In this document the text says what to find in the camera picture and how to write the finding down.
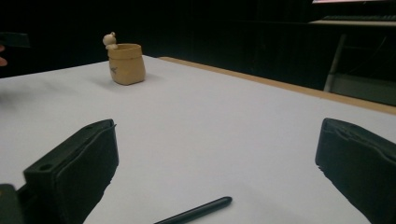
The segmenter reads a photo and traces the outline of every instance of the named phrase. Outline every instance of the small figurine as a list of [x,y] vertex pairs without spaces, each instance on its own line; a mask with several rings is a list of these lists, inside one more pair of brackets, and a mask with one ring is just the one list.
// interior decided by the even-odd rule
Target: small figurine
[[116,39],[116,33],[111,32],[109,35],[105,35],[103,37],[103,43],[106,45],[106,49],[117,49],[119,46],[117,46],[117,39]]

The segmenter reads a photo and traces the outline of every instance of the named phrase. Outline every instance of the table surface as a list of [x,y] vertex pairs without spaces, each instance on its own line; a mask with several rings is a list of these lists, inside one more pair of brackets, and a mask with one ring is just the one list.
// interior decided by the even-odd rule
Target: table surface
[[114,119],[120,166],[85,223],[154,223],[223,196],[229,207],[192,223],[369,223],[315,165],[320,126],[341,119],[396,142],[393,107],[165,60],[145,56],[131,86],[108,62],[1,79],[2,183],[20,188],[67,137]]

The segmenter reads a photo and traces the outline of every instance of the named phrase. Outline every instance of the black pen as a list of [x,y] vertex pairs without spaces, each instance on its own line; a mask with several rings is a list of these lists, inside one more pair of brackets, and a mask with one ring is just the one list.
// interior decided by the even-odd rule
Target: black pen
[[193,221],[198,217],[203,217],[209,213],[215,212],[223,207],[228,206],[233,201],[232,197],[223,197],[211,203],[206,203],[199,207],[193,208],[187,212],[181,213],[174,217],[169,217],[165,220],[156,222],[154,224],[181,224]]

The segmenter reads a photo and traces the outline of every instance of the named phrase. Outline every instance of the wooden table edge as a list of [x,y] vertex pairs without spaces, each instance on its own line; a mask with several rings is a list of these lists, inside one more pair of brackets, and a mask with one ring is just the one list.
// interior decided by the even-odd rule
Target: wooden table edge
[[379,112],[383,112],[383,113],[396,115],[396,106],[382,105],[379,103],[365,101],[362,99],[338,95],[338,94],[334,94],[334,93],[330,93],[330,92],[326,92],[326,91],[318,91],[318,90],[309,89],[306,87],[292,85],[289,83],[274,81],[274,80],[263,78],[263,77],[254,77],[254,76],[243,74],[243,73],[238,73],[238,72],[234,72],[234,71],[230,71],[230,70],[226,70],[226,69],[222,69],[222,68],[217,68],[217,67],[213,67],[213,66],[209,66],[209,65],[204,65],[204,64],[200,64],[200,63],[192,63],[192,62],[188,62],[188,61],[184,61],[184,60],[180,60],[180,59],[176,59],[176,58],[171,58],[171,57],[160,57],[159,59],[170,62],[170,63],[183,64],[183,65],[187,65],[190,67],[200,68],[200,69],[204,69],[207,71],[221,73],[221,74],[232,76],[232,77],[240,77],[243,79],[259,82],[259,83],[262,83],[265,85],[281,88],[284,90],[296,91],[299,93],[316,96],[318,98],[332,100],[332,101],[335,101],[338,103],[359,106],[359,107],[366,108],[366,109],[371,109],[371,110],[375,110],[375,111],[379,111]]

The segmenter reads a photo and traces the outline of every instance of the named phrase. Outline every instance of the small cup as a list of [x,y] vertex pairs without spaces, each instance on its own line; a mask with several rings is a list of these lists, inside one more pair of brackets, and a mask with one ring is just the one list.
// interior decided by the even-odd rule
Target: small cup
[[109,49],[107,55],[115,82],[127,86],[145,80],[146,69],[140,45],[118,44],[118,48]]

